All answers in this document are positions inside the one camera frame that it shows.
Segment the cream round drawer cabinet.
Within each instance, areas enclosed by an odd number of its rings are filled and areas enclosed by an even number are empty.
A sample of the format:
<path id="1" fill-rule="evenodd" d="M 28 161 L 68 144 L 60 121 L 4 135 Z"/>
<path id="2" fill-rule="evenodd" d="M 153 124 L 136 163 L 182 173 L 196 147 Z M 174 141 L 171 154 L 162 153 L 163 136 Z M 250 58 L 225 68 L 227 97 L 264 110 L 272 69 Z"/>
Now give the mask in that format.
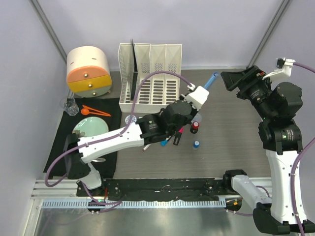
<path id="1" fill-rule="evenodd" d="M 98 97 L 111 90 L 112 78 L 105 53 L 94 46 L 72 49 L 67 55 L 66 82 L 84 98 Z"/>

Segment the orange plastic spoon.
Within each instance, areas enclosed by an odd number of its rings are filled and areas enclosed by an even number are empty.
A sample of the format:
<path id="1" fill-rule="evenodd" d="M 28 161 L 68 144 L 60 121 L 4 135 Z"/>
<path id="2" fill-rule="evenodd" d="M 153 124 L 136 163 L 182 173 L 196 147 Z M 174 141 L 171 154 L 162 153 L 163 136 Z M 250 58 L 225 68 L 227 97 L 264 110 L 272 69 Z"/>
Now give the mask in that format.
<path id="1" fill-rule="evenodd" d="M 82 115 L 85 115 L 85 116 L 87 116 L 87 115 L 99 115 L 99 113 L 92 112 L 92 111 L 90 111 L 89 109 L 86 109 L 86 108 L 81 109 L 80 112 L 81 112 Z"/>

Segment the black mounting rail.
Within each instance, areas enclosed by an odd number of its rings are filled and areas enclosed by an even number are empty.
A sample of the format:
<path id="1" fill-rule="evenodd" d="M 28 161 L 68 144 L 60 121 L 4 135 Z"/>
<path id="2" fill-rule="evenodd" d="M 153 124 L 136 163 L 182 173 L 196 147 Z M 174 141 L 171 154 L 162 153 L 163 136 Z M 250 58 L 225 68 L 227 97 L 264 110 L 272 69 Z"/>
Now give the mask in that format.
<path id="1" fill-rule="evenodd" d="M 104 179 L 93 197 L 112 201 L 212 201 L 220 197 L 238 197 L 240 194 L 221 178 L 140 178 Z"/>

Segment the blue white round tin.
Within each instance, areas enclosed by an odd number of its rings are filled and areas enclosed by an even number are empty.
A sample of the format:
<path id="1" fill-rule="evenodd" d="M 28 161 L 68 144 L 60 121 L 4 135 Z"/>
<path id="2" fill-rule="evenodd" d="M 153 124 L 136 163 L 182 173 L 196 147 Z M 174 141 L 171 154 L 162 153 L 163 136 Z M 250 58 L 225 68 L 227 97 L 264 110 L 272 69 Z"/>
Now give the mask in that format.
<path id="1" fill-rule="evenodd" d="M 129 121 L 130 121 L 131 123 L 137 122 L 136 116 L 135 116 L 135 115 L 128 115 L 128 116 L 125 118 L 125 123 L 128 124 Z"/>

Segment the pale green plate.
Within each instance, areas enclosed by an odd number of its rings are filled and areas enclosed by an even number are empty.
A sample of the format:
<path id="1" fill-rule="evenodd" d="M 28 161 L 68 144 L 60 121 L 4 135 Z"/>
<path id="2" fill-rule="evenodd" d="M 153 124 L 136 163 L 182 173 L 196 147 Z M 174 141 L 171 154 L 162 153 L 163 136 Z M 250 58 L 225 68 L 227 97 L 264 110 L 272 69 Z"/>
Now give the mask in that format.
<path id="1" fill-rule="evenodd" d="M 109 132 L 108 124 L 98 117 L 84 118 L 72 130 L 72 133 L 79 138 L 97 136 L 107 132 Z"/>

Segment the red black stamp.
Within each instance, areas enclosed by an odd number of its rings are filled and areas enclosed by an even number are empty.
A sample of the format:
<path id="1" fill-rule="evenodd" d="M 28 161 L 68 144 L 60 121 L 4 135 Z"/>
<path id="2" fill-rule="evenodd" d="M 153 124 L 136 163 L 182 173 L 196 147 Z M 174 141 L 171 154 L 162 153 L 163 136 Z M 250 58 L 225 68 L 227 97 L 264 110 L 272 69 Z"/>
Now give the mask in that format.
<path id="1" fill-rule="evenodd" d="M 197 121 L 192 122 L 190 126 L 190 132 L 192 134 L 196 134 L 198 132 L 199 126 L 200 126 L 199 122 Z"/>

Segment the clear glass cup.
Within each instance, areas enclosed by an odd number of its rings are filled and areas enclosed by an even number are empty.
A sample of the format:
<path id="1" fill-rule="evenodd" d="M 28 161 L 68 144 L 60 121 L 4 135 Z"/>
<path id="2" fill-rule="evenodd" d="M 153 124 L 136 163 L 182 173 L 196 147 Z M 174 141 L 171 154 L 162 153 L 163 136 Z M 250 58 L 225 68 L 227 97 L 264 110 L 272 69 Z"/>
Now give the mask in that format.
<path id="1" fill-rule="evenodd" d="M 79 107 L 73 97 L 63 98 L 60 105 L 69 116 L 75 116 L 79 113 Z"/>

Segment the cream perforated file organizer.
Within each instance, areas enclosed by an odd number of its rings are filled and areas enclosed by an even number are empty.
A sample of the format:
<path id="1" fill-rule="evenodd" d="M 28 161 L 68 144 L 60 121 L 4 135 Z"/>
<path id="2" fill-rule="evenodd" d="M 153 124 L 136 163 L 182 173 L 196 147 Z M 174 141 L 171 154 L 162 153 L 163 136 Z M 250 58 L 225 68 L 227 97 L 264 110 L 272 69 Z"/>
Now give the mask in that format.
<path id="1" fill-rule="evenodd" d="M 138 68 L 137 85 L 150 73 L 169 71 L 181 73 L 181 44 L 135 43 Z M 133 73 L 133 55 L 131 43 L 121 43 L 118 49 L 121 74 L 121 95 L 119 106 L 123 113 L 130 113 L 133 101 L 130 100 Z M 169 74 L 150 77 L 141 87 L 134 112 L 151 114 L 158 112 L 179 97 L 180 79 Z"/>

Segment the metal spoon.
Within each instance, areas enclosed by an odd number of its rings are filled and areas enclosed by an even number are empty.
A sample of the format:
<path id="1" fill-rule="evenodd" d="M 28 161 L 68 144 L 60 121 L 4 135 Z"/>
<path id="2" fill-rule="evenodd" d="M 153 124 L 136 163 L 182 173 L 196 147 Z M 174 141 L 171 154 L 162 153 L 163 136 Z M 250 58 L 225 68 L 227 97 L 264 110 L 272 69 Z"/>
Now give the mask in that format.
<path id="1" fill-rule="evenodd" d="M 105 158 L 97 158 L 95 160 L 93 160 L 94 162 L 105 162 L 106 159 Z"/>

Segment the pink black highlighter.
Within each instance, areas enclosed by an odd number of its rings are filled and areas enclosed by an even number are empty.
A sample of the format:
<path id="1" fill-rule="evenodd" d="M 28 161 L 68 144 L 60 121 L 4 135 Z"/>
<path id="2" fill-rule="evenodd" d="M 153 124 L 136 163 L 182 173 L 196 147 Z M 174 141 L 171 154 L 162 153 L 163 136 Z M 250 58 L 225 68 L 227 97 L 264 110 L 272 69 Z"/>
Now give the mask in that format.
<path id="1" fill-rule="evenodd" d="M 173 145 L 178 145 L 182 136 L 184 128 L 182 127 L 174 136 Z"/>

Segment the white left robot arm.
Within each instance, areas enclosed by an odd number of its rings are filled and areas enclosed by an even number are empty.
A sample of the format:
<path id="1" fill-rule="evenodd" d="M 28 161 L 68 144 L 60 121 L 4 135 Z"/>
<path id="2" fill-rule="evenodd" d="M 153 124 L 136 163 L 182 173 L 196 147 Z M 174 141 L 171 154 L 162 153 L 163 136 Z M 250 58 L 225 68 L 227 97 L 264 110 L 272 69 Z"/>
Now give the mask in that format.
<path id="1" fill-rule="evenodd" d="M 173 137 L 183 126 L 191 124 L 206 100 L 206 97 L 192 92 L 181 95 L 179 100 L 159 112 L 145 115 L 121 129 L 83 138 L 68 135 L 64 145 L 66 177 L 82 181 L 92 195 L 100 196 L 105 184 L 99 171 L 91 164 L 93 160 L 122 149 L 154 144 Z"/>

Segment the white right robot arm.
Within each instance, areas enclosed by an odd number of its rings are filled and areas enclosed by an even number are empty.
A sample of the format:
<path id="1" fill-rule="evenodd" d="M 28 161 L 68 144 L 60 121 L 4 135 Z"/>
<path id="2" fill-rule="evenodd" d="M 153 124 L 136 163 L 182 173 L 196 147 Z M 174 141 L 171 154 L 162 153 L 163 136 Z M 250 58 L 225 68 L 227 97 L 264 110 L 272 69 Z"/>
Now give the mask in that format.
<path id="1" fill-rule="evenodd" d="M 299 160 L 304 152 L 302 133 L 294 121 L 302 107 L 302 90 L 290 82 L 271 87 L 272 76 L 252 66 L 240 72 L 222 72 L 228 91 L 251 102 L 261 117 L 258 133 L 271 171 L 272 196 L 263 196 L 241 170 L 228 171 L 222 182 L 227 194 L 238 192 L 251 206 L 257 229 L 270 235 L 291 232 L 305 235 L 315 231 L 305 214 L 299 177 Z"/>

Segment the black cloth mat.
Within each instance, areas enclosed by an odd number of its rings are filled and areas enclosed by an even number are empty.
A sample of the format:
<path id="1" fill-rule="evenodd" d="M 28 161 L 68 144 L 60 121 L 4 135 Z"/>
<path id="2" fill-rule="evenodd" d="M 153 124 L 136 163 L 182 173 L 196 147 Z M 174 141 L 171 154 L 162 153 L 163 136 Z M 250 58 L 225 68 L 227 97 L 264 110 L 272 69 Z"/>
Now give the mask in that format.
<path id="1" fill-rule="evenodd" d="M 122 117 L 119 99 L 76 98 L 75 101 L 80 108 L 83 108 L 82 106 L 86 105 L 111 114 L 111 117 L 103 118 L 103 120 L 109 125 L 109 131 L 112 132 L 110 139 L 107 140 L 106 138 L 103 138 L 98 140 L 94 138 L 89 141 L 88 147 L 82 147 L 79 152 L 87 154 L 87 156 L 82 157 L 83 160 L 87 160 L 90 157 L 105 158 L 105 162 L 96 163 L 96 170 L 99 171 L 103 178 L 112 178 L 116 170 L 117 152 L 123 149 L 122 145 L 119 144 L 119 141 L 121 141 L 122 138 L 118 136 L 118 130 L 120 129 Z M 66 112 L 64 112 L 44 169 L 45 173 L 48 171 L 53 161 L 63 154 L 63 148 L 67 135 L 71 134 L 75 125 L 83 118 L 84 116 L 81 113 L 75 116 L 69 116 Z"/>

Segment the blue plastic folder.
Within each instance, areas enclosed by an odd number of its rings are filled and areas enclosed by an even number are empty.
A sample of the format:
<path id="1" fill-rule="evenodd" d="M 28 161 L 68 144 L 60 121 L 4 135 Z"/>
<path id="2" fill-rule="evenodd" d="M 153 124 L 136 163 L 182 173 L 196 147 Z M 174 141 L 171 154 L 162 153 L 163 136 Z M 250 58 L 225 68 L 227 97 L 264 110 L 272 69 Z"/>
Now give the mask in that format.
<path id="1" fill-rule="evenodd" d="M 214 83 L 214 81 L 217 79 L 217 77 L 218 77 L 218 73 L 214 72 L 203 87 L 206 90 L 208 90 L 210 88 L 210 86 Z"/>

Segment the small blue cap bottle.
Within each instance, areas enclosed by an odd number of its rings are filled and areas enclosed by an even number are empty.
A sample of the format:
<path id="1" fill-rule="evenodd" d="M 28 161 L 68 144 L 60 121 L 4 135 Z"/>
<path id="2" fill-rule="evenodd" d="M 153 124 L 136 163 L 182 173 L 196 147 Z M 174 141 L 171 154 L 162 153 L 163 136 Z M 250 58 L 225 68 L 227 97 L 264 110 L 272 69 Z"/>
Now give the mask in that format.
<path id="1" fill-rule="evenodd" d="M 194 149 L 198 149 L 199 146 L 200 146 L 200 142 L 199 141 L 196 140 L 196 141 L 193 142 L 193 148 Z"/>

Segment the blue black highlighter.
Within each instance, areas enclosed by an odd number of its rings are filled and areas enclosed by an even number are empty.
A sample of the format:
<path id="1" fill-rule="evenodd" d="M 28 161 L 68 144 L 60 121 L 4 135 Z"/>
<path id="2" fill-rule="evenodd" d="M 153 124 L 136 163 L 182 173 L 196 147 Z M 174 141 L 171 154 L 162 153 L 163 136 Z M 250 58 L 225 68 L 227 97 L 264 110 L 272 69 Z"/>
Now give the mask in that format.
<path id="1" fill-rule="evenodd" d="M 167 145 L 168 141 L 169 141 L 168 139 L 166 139 L 166 140 L 164 140 L 164 141 L 161 141 L 161 142 L 160 142 L 161 146 Z"/>

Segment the clear jar with lid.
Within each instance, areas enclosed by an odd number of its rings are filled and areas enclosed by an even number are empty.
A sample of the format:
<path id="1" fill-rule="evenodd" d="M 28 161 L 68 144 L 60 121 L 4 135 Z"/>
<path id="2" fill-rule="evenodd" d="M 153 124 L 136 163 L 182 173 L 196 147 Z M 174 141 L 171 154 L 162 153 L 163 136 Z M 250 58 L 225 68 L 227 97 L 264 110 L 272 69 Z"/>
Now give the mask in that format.
<path id="1" fill-rule="evenodd" d="M 201 114 L 199 114 L 199 113 L 197 113 L 196 115 L 195 115 L 195 117 L 192 119 L 192 123 L 194 123 L 194 122 L 198 122 L 198 123 L 201 123 L 201 121 L 202 121 L 202 115 Z"/>

